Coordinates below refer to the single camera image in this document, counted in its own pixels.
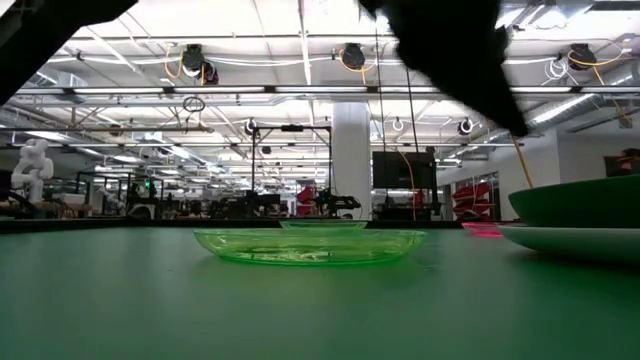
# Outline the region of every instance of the monitor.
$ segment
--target monitor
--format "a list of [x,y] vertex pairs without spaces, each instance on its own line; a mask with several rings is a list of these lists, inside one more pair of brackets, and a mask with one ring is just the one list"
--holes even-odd
[[411,173],[415,189],[431,189],[435,186],[436,162],[433,154],[406,153],[404,156],[411,164],[411,172],[400,153],[373,153],[374,189],[411,189]]

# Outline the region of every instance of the white column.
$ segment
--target white column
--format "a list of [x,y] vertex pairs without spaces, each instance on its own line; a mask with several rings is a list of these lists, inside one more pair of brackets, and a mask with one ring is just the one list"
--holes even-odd
[[354,220],[371,219],[369,111],[365,103],[333,105],[333,193],[354,196],[362,209],[341,210]]

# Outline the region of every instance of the white robot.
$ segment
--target white robot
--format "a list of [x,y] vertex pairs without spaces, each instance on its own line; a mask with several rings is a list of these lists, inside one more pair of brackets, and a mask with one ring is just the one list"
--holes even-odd
[[[20,162],[11,175],[13,188],[20,188],[25,183],[29,184],[29,201],[33,204],[42,201],[44,188],[42,180],[53,177],[53,161],[45,156],[48,147],[47,140],[28,140],[26,146],[20,149]],[[22,172],[29,167],[31,167],[29,174],[23,174]]]
[[104,188],[104,186],[101,186],[98,189],[98,192],[100,194],[104,195],[104,197],[107,200],[107,202],[114,204],[116,206],[116,209],[118,209],[118,212],[120,212],[120,211],[122,211],[124,209],[125,204],[122,201],[120,201],[120,199],[118,199],[118,196],[108,192],[107,189]]

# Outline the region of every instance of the transparent green plate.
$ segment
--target transparent green plate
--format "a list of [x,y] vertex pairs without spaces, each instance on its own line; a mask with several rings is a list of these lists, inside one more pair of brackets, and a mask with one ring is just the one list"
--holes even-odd
[[221,258],[279,265],[357,265],[401,258],[426,233],[408,230],[207,229],[194,231]]
[[280,226],[284,229],[309,229],[309,228],[340,228],[340,229],[364,229],[366,221],[348,220],[300,220],[300,221],[280,221]]

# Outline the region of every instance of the white wall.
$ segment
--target white wall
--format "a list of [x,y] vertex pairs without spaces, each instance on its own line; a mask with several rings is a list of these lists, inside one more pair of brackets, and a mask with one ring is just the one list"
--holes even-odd
[[[534,186],[560,183],[558,137],[555,129],[546,131],[540,138],[522,140],[521,149]],[[498,148],[489,155],[489,161],[466,161],[459,169],[438,173],[438,186],[460,180],[498,172],[500,177],[500,210],[502,220],[513,220],[518,215],[509,203],[509,194],[528,189],[520,160],[514,148]]]
[[562,182],[593,180],[607,176],[605,156],[640,148],[640,136],[560,134],[558,146]]

